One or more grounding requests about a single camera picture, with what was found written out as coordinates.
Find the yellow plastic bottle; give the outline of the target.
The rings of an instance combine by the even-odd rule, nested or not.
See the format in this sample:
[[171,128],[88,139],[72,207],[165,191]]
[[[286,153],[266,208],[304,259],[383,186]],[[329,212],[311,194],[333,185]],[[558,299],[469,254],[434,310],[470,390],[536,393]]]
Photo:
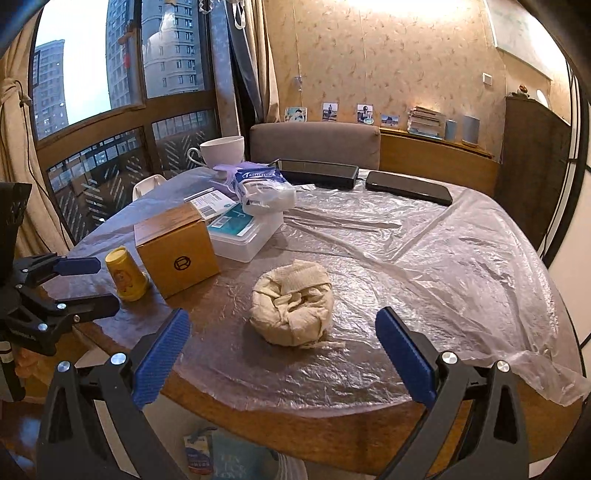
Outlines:
[[105,263],[121,300],[134,302],[146,293],[148,278],[125,247],[110,251]]

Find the brown cardboard box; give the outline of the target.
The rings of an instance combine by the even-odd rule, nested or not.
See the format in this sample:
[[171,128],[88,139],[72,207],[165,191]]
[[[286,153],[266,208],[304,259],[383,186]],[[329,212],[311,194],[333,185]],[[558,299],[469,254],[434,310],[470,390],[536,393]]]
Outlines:
[[134,240],[143,267],[164,299],[221,272],[207,224],[190,203],[136,223]]

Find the white medicine box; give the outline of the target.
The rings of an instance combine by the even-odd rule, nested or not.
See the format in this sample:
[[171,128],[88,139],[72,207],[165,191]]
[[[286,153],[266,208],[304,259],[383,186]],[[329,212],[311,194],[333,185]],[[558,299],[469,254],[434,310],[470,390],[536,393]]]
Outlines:
[[235,207],[236,201],[232,200],[214,187],[202,190],[183,199],[185,203],[190,203],[204,221],[208,222],[231,208]]

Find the clear plastic floss box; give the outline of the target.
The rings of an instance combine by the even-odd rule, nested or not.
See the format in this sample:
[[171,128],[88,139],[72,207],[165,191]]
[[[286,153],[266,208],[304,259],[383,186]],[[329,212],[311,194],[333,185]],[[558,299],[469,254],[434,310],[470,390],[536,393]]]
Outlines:
[[283,225],[283,213],[252,216],[242,205],[221,214],[207,226],[214,253],[218,257],[249,263]]

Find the cream paper towel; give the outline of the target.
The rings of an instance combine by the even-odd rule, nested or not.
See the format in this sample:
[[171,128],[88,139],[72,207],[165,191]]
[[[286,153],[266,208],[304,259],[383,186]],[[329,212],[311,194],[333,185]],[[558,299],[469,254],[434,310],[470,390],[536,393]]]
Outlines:
[[341,347],[328,339],[335,294],[321,264],[295,260],[263,273],[252,288],[249,323],[266,342],[301,349]]

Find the blue white tissue pack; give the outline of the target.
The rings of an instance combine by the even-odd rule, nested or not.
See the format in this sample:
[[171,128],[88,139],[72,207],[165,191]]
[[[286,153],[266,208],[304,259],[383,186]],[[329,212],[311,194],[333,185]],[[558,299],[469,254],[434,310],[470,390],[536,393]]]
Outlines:
[[252,216],[284,212],[297,203],[296,188],[276,167],[238,169],[231,187],[243,212]]

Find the purple hair roller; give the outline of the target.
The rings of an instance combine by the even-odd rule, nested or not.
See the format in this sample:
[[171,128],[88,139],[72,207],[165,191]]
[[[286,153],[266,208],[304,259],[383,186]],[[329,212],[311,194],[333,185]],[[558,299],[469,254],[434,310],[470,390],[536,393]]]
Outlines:
[[254,171],[262,171],[262,172],[270,172],[273,170],[273,166],[263,164],[263,163],[255,163],[255,162],[242,162],[236,165],[229,165],[229,164],[218,164],[213,168],[213,177],[209,180],[209,185],[214,187],[215,189],[224,192],[226,194],[235,194],[238,192],[238,186],[245,182],[262,182],[263,177],[257,176],[250,178],[249,176],[242,175],[238,180],[236,179],[236,175],[240,171],[246,172],[254,172]]

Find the beige curtain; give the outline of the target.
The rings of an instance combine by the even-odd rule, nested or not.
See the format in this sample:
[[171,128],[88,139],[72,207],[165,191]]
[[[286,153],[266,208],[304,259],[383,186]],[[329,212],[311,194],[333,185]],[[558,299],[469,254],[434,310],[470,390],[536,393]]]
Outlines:
[[65,255],[72,247],[42,181],[33,138],[28,75],[39,19],[35,13],[25,23],[1,58],[1,180],[30,188],[16,237],[18,257]]

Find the white teacup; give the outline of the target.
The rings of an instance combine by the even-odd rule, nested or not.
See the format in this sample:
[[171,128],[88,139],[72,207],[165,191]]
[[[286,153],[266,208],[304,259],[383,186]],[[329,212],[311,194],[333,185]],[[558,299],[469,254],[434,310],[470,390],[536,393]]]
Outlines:
[[187,160],[213,169],[218,165],[238,165],[245,159],[245,139],[242,136],[228,136],[190,147]]

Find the clear plastic table cover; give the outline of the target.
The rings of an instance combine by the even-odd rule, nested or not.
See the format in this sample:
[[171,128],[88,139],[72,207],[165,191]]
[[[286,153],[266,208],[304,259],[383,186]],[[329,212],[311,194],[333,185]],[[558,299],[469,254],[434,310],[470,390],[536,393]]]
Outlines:
[[[242,411],[338,416],[407,402],[375,330],[394,309],[412,330],[462,360],[508,362],[544,399],[586,397],[568,311],[536,250],[490,197],[452,187],[449,207],[370,192],[304,186],[279,227],[224,213],[208,225],[221,271],[164,299],[150,290],[89,325],[105,349],[133,346],[173,308],[193,333],[176,364],[189,385]],[[332,329],[311,348],[273,346],[249,324],[263,273],[297,260],[321,264],[335,294]]]

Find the black flat tablet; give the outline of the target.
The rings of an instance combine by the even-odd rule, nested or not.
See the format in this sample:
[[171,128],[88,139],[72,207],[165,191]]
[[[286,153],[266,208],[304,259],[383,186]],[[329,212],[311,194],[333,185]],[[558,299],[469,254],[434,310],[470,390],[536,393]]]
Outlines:
[[388,172],[370,171],[366,179],[366,188],[445,207],[453,204],[451,193],[445,186]]

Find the dark wooden cabinet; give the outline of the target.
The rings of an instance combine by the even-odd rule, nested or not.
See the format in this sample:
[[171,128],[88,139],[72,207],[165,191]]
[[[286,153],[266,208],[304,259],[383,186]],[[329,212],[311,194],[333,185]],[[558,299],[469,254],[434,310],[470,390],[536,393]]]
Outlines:
[[506,98],[494,199],[539,248],[561,195],[571,127],[533,99]]

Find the black tablet in case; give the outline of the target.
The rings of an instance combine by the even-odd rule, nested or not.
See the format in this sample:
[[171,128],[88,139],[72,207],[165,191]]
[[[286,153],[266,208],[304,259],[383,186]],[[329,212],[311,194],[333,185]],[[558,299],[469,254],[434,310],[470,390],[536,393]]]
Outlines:
[[358,166],[341,163],[276,159],[271,165],[291,184],[327,189],[352,190],[359,175]]

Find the wooden shelf ledge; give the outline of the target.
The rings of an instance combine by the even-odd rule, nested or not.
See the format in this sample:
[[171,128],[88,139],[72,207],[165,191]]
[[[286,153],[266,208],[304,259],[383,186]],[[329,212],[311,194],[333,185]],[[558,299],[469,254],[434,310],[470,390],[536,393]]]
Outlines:
[[494,196],[500,164],[480,147],[381,127],[383,171],[447,182]]

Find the small blue-grey cup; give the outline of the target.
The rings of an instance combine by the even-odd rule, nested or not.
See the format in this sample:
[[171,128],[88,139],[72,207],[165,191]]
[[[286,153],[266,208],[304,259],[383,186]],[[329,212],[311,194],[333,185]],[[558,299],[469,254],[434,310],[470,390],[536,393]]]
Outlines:
[[453,119],[447,119],[445,125],[445,139],[450,142],[456,140],[458,123]]

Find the grey cylindrical speaker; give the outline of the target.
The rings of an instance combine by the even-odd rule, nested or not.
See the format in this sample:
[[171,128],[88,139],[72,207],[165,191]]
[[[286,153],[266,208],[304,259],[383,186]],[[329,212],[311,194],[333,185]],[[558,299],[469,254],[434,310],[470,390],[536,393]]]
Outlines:
[[477,145],[480,136],[480,119],[470,115],[463,116],[462,141],[467,144]]

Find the grey sofa backrest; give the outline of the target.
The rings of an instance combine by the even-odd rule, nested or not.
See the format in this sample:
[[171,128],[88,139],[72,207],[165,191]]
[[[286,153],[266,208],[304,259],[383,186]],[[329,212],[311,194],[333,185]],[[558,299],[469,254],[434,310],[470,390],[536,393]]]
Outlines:
[[249,160],[311,160],[380,167],[381,133],[376,126],[338,122],[278,122],[252,126]]

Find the stack of books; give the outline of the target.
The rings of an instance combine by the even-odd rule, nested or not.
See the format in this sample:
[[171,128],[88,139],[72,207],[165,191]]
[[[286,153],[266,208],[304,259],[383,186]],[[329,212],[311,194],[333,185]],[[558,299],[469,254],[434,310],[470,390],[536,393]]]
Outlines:
[[442,113],[417,106],[408,113],[407,130],[417,135],[443,138],[446,121],[447,118]]

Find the photo card on wall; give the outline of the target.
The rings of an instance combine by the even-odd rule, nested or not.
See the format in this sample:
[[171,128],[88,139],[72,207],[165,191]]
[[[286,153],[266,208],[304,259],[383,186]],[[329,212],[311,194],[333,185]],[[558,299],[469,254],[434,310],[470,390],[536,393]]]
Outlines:
[[306,107],[287,107],[286,113],[284,113],[284,121],[286,122],[305,122],[307,119],[308,109]]

